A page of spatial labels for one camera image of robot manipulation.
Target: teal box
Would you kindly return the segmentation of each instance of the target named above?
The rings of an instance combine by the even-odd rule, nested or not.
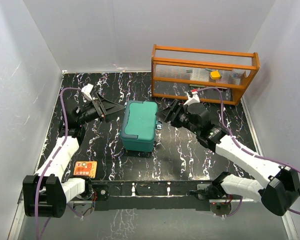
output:
[[[126,104],[120,137],[127,150],[152,152],[155,144],[158,105],[152,101]]]

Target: red and yellow package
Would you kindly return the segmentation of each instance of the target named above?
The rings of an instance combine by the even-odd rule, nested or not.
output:
[[[89,176],[94,179],[96,177],[97,162],[96,161],[77,161],[74,167],[73,175]]]

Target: black tabletop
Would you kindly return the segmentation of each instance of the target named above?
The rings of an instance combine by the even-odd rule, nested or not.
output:
[[[82,88],[86,84],[94,85],[93,93],[98,92],[104,98],[121,105],[126,105],[129,100],[154,101],[158,104],[159,110],[162,110],[173,101],[169,98],[151,97],[151,73],[149,72],[65,74],[61,89]],[[177,92],[184,90],[182,86],[173,83],[165,88]],[[84,104],[83,96],[79,91],[66,91],[64,99],[73,107]],[[211,114],[212,122],[220,124],[220,104],[204,103],[204,105]],[[127,151],[119,136],[123,117],[122,112],[110,123],[94,121],[86,125],[85,138],[64,173],[64,181],[73,174],[76,161],[97,161],[94,180],[98,181],[212,180],[223,171],[250,178],[231,161],[202,147],[195,135],[187,129],[175,128],[165,123],[162,131],[156,132],[155,148],[152,152]],[[255,151],[242,104],[226,105],[224,118],[237,139]],[[56,144],[61,120],[62,109],[58,99],[40,166]]]

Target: wooden rack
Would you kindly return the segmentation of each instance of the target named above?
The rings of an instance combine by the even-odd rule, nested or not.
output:
[[[259,68],[260,62],[256,52],[217,51],[155,44],[151,58],[151,92],[153,97],[186,100],[186,92],[191,89],[190,85],[212,86],[231,93],[229,99],[223,101],[225,104],[237,105]],[[233,69],[245,70],[243,77],[232,78]],[[222,78],[209,79],[209,71],[212,70],[218,70]],[[167,92],[166,89],[171,89],[171,85],[179,90],[173,94]],[[200,100],[220,103],[218,95],[215,96],[211,98],[201,95]]]

